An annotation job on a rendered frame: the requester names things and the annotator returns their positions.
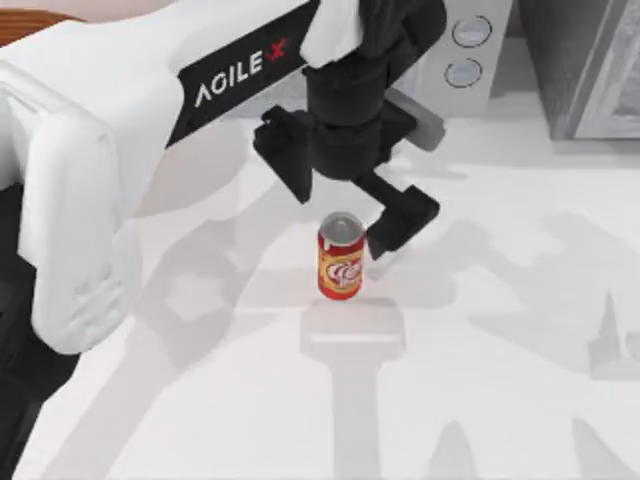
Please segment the pale microwave oven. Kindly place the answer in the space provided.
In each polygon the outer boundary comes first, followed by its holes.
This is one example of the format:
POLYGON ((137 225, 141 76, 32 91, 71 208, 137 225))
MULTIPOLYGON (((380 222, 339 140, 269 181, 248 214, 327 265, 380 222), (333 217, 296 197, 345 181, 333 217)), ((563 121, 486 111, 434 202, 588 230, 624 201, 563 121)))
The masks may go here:
POLYGON ((428 110, 443 118, 477 117, 484 114, 492 91, 498 60, 508 30, 515 0, 444 0, 447 28, 439 41, 416 62, 388 91, 390 100, 409 110, 428 110), (493 31, 476 48, 462 48, 452 39, 454 24, 474 15, 487 17, 493 31), (483 67, 478 83, 455 89, 444 80, 449 63, 473 58, 483 67))

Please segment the round grey microwave knob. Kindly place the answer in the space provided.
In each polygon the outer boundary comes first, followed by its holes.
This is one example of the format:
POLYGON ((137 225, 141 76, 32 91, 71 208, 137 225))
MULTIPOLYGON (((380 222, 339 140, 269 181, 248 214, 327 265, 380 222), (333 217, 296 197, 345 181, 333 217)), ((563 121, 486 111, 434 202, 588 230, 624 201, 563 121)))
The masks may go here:
POLYGON ((483 76, 482 65, 473 58, 464 58, 449 63, 444 71, 444 80, 455 89, 469 88, 483 76))
POLYGON ((476 48, 484 44, 491 36, 493 26, 482 15, 458 20, 452 28, 453 41, 462 48, 476 48))

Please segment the red and white can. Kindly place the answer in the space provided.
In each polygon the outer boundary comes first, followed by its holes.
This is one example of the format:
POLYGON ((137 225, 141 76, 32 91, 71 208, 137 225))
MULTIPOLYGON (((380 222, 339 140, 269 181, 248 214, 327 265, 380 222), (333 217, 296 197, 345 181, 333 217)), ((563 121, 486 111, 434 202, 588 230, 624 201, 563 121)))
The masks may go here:
POLYGON ((317 283, 332 300, 348 300, 363 281, 366 230, 353 214, 337 211, 327 215, 317 233, 317 283))

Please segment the brown wooden cupboard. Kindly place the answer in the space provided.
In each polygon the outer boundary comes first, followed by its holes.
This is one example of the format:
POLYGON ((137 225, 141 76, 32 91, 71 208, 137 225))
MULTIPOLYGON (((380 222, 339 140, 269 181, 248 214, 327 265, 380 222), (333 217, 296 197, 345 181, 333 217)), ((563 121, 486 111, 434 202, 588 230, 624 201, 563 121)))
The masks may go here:
POLYGON ((75 15, 42 8, 0 6, 0 43, 22 38, 64 21, 86 22, 75 15))

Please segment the grey cabinet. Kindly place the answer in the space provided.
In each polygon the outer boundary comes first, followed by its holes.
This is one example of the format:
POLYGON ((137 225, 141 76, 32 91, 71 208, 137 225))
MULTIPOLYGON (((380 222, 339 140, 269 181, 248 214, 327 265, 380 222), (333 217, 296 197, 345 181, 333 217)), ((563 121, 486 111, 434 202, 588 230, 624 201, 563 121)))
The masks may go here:
POLYGON ((640 140, 640 0, 518 0, 550 137, 640 140))

